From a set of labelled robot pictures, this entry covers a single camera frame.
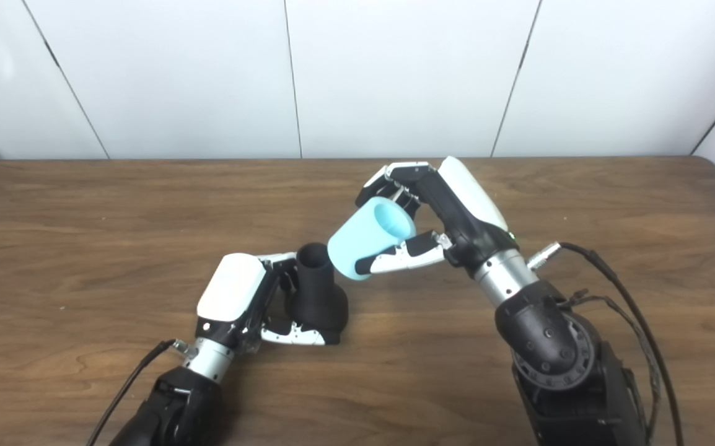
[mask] black cable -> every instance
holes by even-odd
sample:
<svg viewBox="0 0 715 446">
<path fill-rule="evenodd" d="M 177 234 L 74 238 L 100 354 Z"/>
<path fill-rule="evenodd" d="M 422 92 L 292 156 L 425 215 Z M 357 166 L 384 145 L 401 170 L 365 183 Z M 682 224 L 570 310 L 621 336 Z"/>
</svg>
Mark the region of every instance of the black cable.
<svg viewBox="0 0 715 446">
<path fill-rule="evenodd" d="M 677 395 L 674 392 L 674 387 L 672 386 L 672 379 L 669 377 L 669 371 L 666 369 L 666 362 L 663 360 L 663 355 L 660 353 L 660 348 L 655 342 L 655 336 L 652 335 L 652 330 L 649 329 L 644 315 L 641 310 L 638 309 L 638 305 L 633 301 L 633 297 L 627 291 L 627 288 L 621 283 L 621 281 L 616 276 L 616 273 L 610 269 L 607 263 L 597 254 L 597 252 L 590 251 L 586 248 L 582 248 L 578 245 L 573 245 L 573 243 L 563 243 L 559 242 L 561 248 L 568 249 L 569 251 L 577 252 L 581 254 L 589 263 L 595 266 L 603 276 L 606 277 L 613 286 L 619 291 L 621 297 L 625 300 L 627 307 L 630 308 L 630 312 L 633 313 L 638 325 L 640 325 L 641 330 L 644 332 L 644 336 L 649 342 L 649 347 L 652 348 L 652 355 L 655 356 L 655 362 L 657 362 L 658 369 L 660 370 L 660 377 L 663 378 L 663 385 L 666 388 L 666 396 L 669 399 L 669 407 L 672 410 L 672 423 L 674 424 L 674 437 L 677 446 L 684 446 L 685 440 L 683 439 L 683 424 L 680 419 L 680 408 L 677 407 Z"/>
<path fill-rule="evenodd" d="M 117 395 L 112 398 L 112 403 L 110 403 L 109 407 L 102 414 L 102 418 L 100 418 L 99 422 L 96 424 L 94 431 L 91 433 L 90 438 L 88 438 L 88 443 L 86 443 L 86 446 L 94 446 L 94 444 L 96 443 L 96 438 L 98 438 L 99 434 L 102 433 L 102 429 L 103 427 L 105 427 L 105 424 L 110 418 L 110 415 L 112 415 L 112 411 L 114 411 L 116 406 L 118 406 L 118 403 L 120 403 L 120 400 L 123 398 L 123 395 L 126 395 L 127 390 L 129 390 L 131 384 L 134 383 L 134 380 L 137 378 L 137 375 L 139 375 L 140 372 L 142 372 L 143 369 L 151 363 L 151 361 L 156 359 L 157 356 L 161 355 L 162 352 L 164 352 L 165 350 L 168 350 L 168 348 L 171 347 L 174 342 L 176 342 L 176 339 L 168 339 L 168 341 L 160 342 L 159 344 L 157 344 L 156 347 L 154 347 L 153 350 L 148 352 L 145 358 L 141 359 L 139 364 L 137 364 L 137 367 L 134 368 L 131 375 L 126 378 L 126 382 L 123 383 L 123 386 L 120 388 L 120 390 L 118 390 Z"/>
<path fill-rule="evenodd" d="M 644 336 L 644 332 L 641 331 L 641 327 L 639 327 L 630 316 L 627 316 L 627 313 L 625 313 L 625 311 L 622 310 L 621 307 L 613 301 L 613 299 L 607 296 L 586 296 L 587 293 L 588 290 L 577 291 L 567 302 L 559 304 L 559 307 L 574 308 L 587 302 L 602 301 L 605 302 L 606 305 L 608 305 L 608 307 L 610 307 L 613 311 L 616 311 L 616 313 L 623 317 L 625 322 L 627 322 L 627 325 L 633 329 L 633 333 L 635 333 L 636 338 L 638 339 L 638 344 L 644 353 L 644 358 L 647 360 L 647 369 L 649 369 L 649 387 L 652 390 L 652 410 L 649 413 L 649 421 L 646 420 L 646 413 L 644 413 L 644 408 L 641 404 L 641 396 L 638 395 L 637 391 L 633 392 L 633 399 L 635 400 L 636 408 L 640 414 L 639 422 L 642 426 L 646 427 L 646 443 L 647 445 L 652 444 L 652 439 L 655 434 L 655 425 L 657 424 L 657 413 L 660 409 L 660 372 L 658 372 L 652 348 L 649 347 L 649 341 L 647 341 L 646 336 Z"/>
</svg>

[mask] wood grain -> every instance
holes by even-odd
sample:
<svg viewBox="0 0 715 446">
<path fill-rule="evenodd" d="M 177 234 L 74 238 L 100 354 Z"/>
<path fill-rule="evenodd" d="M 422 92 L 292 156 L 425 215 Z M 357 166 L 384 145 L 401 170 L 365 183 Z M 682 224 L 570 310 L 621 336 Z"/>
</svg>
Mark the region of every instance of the wood grain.
<svg viewBox="0 0 715 446">
<path fill-rule="evenodd" d="M 325 241 L 378 160 L 0 161 L 0 445 L 83 444 L 159 339 L 190 339 L 219 258 Z M 525 254 L 599 251 L 660 341 L 688 444 L 715 444 L 715 167 L 695 157 L 466 160 Z M 438 229 L 421 212 L 419 229 Z M 562 291 L 612 288 L 575 256 L 541 271 Z M 227 444 L 534 445 L 493 311 L 446 265 L 339 277 L 337 347 L 264 344 L 225 384 Z M 581 308 L 646 386 L 633 335 Z M 117 409 L 127 420 L 161 356 Z M 661 411 L 657 444 L 672 444 Z"/>
</svg>

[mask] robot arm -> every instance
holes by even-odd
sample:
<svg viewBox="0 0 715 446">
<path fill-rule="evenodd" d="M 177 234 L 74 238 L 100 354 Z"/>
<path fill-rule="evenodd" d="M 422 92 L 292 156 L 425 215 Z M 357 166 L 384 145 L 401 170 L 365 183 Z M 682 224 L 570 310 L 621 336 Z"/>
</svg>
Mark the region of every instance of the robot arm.
<svg viewBox="0 0 715 446">
<path fill-rule="evenodd" d="M 292 288 L 301 290 L 297 257 L 295 252 L 269 256 L 236 253 L 222 257 L 197 305 L 195 342 L 187 345 L 177 339 L 173 344 L 184 361 L 157 378 L 148 398 L 112 440 L 111 446 L 212 444 L 217 440 L 217 432 L 221 431 L 218 428 L 225 416 L 222 379 L 236 356 L 256 352 L 261 341 L 338 344 L 338 333 L 346 324 L 346 307 L 338 314 L 340 321 L 326 327 L 328 331 L 266 316 L 278 286 L 287 293 Z M 346 296 L 341 297 L 346 304 Z M 320 308 L 303 310 L 322 313 Z"/>
<path fill-rule="evenodd" d="M 428 163 L 389 164 L 358 195 L 394 200 L 414 217 L 428 204 L 443 233 L 428 232 L 358 260 L 361 274 L 397 271 L 448 260 L 464 268 L 487 295 L 499 334 L 513 352 L 513 373 L 541 446 L 643 446 L 643 414 L 632 372 L 564 296 L 534 270 L 558 251 L 551 245 L 527 263 L 498 208 L 453 157 L 440 169 Z"/>
</svg>

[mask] black cup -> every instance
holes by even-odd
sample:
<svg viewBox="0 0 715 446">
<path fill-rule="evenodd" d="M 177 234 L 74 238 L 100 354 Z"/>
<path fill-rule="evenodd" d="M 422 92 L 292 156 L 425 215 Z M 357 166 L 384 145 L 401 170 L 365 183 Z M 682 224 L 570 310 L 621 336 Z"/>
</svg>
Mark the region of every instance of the black cup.
<svg viewBox="0 0 715 446">
<path fill-rule="evenodd" d="M 308 243 L 297 251 L 300 286 L 286 302 L 289 317 L 323 336 L 338 336 L 349 319 L 346 293 L 335 284 L 335 268 L 323 243 Z"/>
</svg>

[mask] light blue cup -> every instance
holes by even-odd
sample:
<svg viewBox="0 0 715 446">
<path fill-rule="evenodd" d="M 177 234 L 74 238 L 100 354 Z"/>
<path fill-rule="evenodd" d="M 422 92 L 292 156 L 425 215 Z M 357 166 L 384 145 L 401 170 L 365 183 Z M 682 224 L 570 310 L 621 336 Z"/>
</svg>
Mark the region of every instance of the light blue cup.
<svg viewBox="0 0 715 446">
<path fill-rule="evenodd" d="M 327 254 L 335 269 L 352 280 L 371 274 L 355 272 L 355 262 L 375 256 L 388 247 L 415 236 L 415 223 L 401 206 L 388 198 L 366 201 L 327 242 Z"/>
</svg>

